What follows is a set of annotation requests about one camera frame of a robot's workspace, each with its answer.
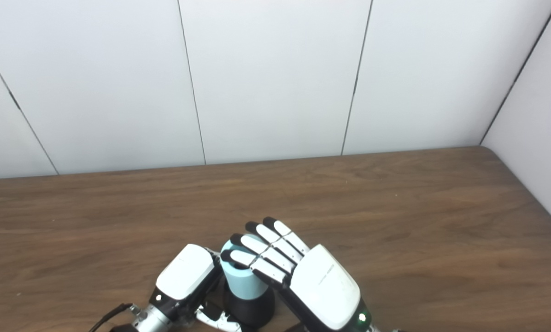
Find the robotic hand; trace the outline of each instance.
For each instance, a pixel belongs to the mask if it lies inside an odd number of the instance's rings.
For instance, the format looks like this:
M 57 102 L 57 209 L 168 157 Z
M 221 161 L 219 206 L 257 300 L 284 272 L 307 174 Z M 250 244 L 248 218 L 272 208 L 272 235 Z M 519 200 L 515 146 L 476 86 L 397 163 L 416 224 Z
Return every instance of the robotic hand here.
M 231 242 L 248 248 L 225 250 L 223 261 L 247 267 L 279 292 L 309 332 L 378 332 L 355 280 L 324 246 L 309 248 L 284 223 L 266 217 L 249 221 L 249 235 L 234 234 Z
M 132 324 L 116 326 L 111 332 L 167 332 L 175 326 L 190 326 L 195 319 L 225 332 L 248 332 L 234 317 L 205 300 L 223 276 L 218 255 L 208 248 L 187 244 L 157 277 L 145 309 L 122 304 L 105 315 L 90 332 L 126 309 L 132 311 L 135 320 Z

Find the panel seam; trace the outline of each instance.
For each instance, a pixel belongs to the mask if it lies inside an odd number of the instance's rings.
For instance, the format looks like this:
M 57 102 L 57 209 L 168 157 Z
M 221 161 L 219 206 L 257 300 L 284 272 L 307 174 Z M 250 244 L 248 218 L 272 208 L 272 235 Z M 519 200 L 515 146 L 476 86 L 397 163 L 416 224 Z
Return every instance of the panel seam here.
M 177 9 L 179 11 L 179 23 L 181 24 L 181 34 L 183 35 L 183 46 L 185 47 L 185 58 L 188 61 L 189 82 L 192 85 L 193 106 L 195 107 L 196 119 L 198 120 L 198 132 L 200 134 L 200 143 L 202 144 L 202 156 L 204 157 L 204 165 L 207 165 L 206 151 L 204 150 L 204 139 L 202 138 L 202 126 L 200 125 L 200 116 L 198 114 L 198 103 L 196 101 L 196 93 L 193 88 L 192 67 L 189 64 L 188 44 L 187 42 L 185 42 L 185 28 L 183 27 L 183 17 L 181 16 L 181 4 L 179 4 L 179 0 L 177 0 Z
M 501 112 L 501 109 L 503 109 L 503 105 L 505 105 L 505 102 L 507 101 L 507 98 L 509 98 L 509 94 L 510 94 L 511 91 L 513 90 L 513 87 L 515 86 L 515 84 L 517 83 L 517 80 L 519 79 L 520 75 L 522 74 L 523 69 L 525 69 L 526 64 L 528 63 L 528 60 L 529 60 L 530 57 L 532 56 L 533 51 L 535 50 L 535 46 L 537 46 L 537 43 L 538 43 L 539 40 L 541 39 L 541 36 L 544 34 L 545 29 L 548 27 L 548 24 L 550 23 L 550 19 L 551 19 L 551 12 L 550 12 L 550 16 L 548 16 L 548 19 L 545 21 L 544 26 L 541 28 L 541 31 L 539 32 L 539 35 L 538 35 L 537 38 L 535 39 L 535 42 L 534 42 L 534 44 L 532 45 L 532 48 L 530 49 L 530 51 L 529 51 L 529 53 L 528 53 L 528 56 L 527 56 L 526 59 L 523 61 L 522 66 L 520 67 L 519 71 L 517 72 L 517 75 L 515 76 L 515 79 L 513 80 L 513 83 L 511 84 L 511 86 L 509 86 L 509 90 L 507 90 L 507 93 L 505 93 L 505 97 L 503 98 L 503 101 L 501 101 L 501 104 L 500 104 L 499 107 L 497 108 L 497 112 L 496 112 L 495 115 L 493 116 L 493 118 L 492 118 L 490 124 L 488 125 L 487 130 L 484 132 L 484 135 L 482 135 L 482 138 L 480 139 L 480 143 L 478 143 L 478 145 L 482 145 L 482 142 L 483 142 L 484 139 L 486 138 L 488 132 L 491 130 L 492 125 L 494 124 L 495 120 L 497 119 L 497 116 L 498 116 L 499 112 Z
M 368 36 L 368 26 L 370 25 L 370 16 L 372 15 L 373 0 L 370 0 L 370 9 L 368 9 L 368 19 L 366 20 L 366 30 L 363 33 L 362 50 L 359 53 L 358 70 L 355 74 L 355 82 L 353 84 L 353 93 L 351 95 L 351 103 L 349 103 L 349 113 L 347 114 L 347 124 L 345 124 L 345 134 L 343 135 L 343 145 L 341 145 L 341 154 L 345 150 L 345 141 L 347 141 L 347 131 L 349 130 L 349 120 L 351 119 L 351 111 L 353 109 L 353 99 L 355 99 L 355 91 L 358 88 L 359 70 L 362 66 L 363 48 L 366 45 L 366 36 Z
M 3 78 L 3 75 L 1 74 L 0 72 L 0 78 L 1 78 L 1 82 L 3 83 L 3 85 L 6 87 L 7 89 L 7 92 L 9 93 L 10 97 L 12 98 L 12 101 L 14 102 L 14 104 L 16 105 L 17 109 L 19 110 L 19 113 L 21 113 L 21 115 L 23 116 L 23 119 L 25 120 L 25 122 L 27 123 L 28 127 L 29 127 L 29 130 L 32 131 L 32 134 L 34 135 L 34 138 L 36 138 L 36 141 L 38 142 L 38 145 L 40 145 L 40 148 L 42 149 L 42 151 L 44 152 L 44 155 L 46 155 L 46 158 L 48 159 L 48 162 L 50 162 L 50 165 L 53 167 L 54 171 L 56 172 L 57 176 L 60 175 L 59 171 L 57 170 L 56 166 L 54 165 L 54 162 L 53 160 L 50 158 L 50 156 L 48 155 L 48 152 L 46 151 L 46 149 L 44 148 L 44 145 L 42 144 L 42 141 L 40 141 L 40 139 L 38 138 L 38 135 L 36 134 L 36 131 L 34 130 L 34 128 L 32 127 L 32 124 L 30 124 L 27 116 L 25 115 L 25 113 L 23 112 L 23 109 L 21 109 L 16 97 L 14 96 L 13 92 L 12 92 L 12 89 L 10 89 L 10 86 L 8 86 L 6 80 Z

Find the wooden table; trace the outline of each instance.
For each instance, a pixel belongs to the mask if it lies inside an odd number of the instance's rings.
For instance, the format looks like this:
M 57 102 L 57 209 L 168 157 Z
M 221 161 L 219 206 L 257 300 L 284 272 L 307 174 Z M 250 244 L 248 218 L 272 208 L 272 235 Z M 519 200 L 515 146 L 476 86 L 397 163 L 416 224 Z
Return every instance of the wooden table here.
M 383 330 L 551 332 L 551 217 L 481 147 L 0 179 L 0 331 L 86 332 L 145 305 L 185 244 L 268 215 L 324 244 Z M 263 331 L 296 322 L 279 302 Z

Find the black cable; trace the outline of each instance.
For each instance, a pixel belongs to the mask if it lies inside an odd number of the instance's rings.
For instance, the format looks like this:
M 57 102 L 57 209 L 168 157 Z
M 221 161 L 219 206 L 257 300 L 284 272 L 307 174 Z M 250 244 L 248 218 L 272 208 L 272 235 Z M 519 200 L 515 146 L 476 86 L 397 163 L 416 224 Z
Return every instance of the black cable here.
M 125 311 L 126 309 L 132 307 L 132 303 L 122 303 L 112 309 L 109 313 L 105 314 L 95 325 L 89 330 L 89 332 L 95 332 L 99 326 L 103 325 L 103 323 L 109 321 L 111 317 L 114 317 L 115 315 L 118 315 L 122 311 Z

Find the silver metal cylinder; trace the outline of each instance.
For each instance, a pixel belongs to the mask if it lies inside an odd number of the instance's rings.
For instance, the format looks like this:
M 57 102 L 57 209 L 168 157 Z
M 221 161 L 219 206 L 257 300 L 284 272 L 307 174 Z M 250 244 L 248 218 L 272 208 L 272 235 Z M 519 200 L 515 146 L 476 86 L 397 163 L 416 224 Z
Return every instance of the silver metal cylinder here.
M 171 321 L 159 309 L 149 304 L 132 322 L 139 332 L 167 332 Z

